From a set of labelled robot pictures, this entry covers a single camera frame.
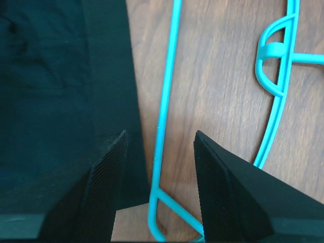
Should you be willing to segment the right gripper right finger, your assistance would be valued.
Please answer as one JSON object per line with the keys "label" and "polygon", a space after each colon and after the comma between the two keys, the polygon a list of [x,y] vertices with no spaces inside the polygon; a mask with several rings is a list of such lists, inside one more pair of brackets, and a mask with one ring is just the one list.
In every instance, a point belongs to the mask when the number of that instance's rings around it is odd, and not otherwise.
{"label": "right gripper right finger", "polygon": [[194,161],[207,242],[322,242],[323,204],[197,131]]}

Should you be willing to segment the teal plastic hanger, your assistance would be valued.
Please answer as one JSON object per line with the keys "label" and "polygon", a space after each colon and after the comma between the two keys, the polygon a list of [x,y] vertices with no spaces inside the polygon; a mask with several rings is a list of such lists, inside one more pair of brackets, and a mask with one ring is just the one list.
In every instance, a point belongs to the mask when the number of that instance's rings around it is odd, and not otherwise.
{"label": "teal plastic hanger", "polygon": [[[200,234],[200,236],[195,239],[195,242],[203,242],[205,240],[203,225],[187,210],[167,195],[159,186],[181,8],[182,1],[174,1],[164,84],[161,94],[157,135],[155,140],[151,193],[148,209],[148,226],[151,234],[157,241],[166,241],[166,237],[159,230],[156,222],[157,203],[161,200]],[[265,164],[280,124],[288,95],[292,64],[294,62],[319,65],[323,64],[323,55],[295,52],[299,12],[300,2],[288,1],[286,15],[271,23],[260,35],[258,42],[255,75],[259,84],[268,93],[274,96],[267,127],[253,163],[254,166],[260,169],[263,168]],[[269,58],[280,59],[279,75],[276,83],[271,82],[263,72],[263,62]]]}

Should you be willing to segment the black underwear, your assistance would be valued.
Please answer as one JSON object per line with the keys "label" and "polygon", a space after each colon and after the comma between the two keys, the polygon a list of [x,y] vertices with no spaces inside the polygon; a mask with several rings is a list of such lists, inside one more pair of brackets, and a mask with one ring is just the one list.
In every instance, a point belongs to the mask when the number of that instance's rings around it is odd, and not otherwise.
{"label": "black underwear", "polygon": [[149,200],[125,1],[1,1],[1,241],[38,240],[41,183],[128,133],[117,210]]}

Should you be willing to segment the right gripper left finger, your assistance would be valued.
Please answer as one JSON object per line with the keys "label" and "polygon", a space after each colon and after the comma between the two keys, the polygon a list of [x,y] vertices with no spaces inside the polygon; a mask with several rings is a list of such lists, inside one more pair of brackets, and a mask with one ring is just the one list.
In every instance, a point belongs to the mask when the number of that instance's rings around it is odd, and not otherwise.
{"label": "right gripper left finger", "polygon": [[41,183],[45,201],[38,240],[110,240],[125,172],[128,133],[53,171]]}

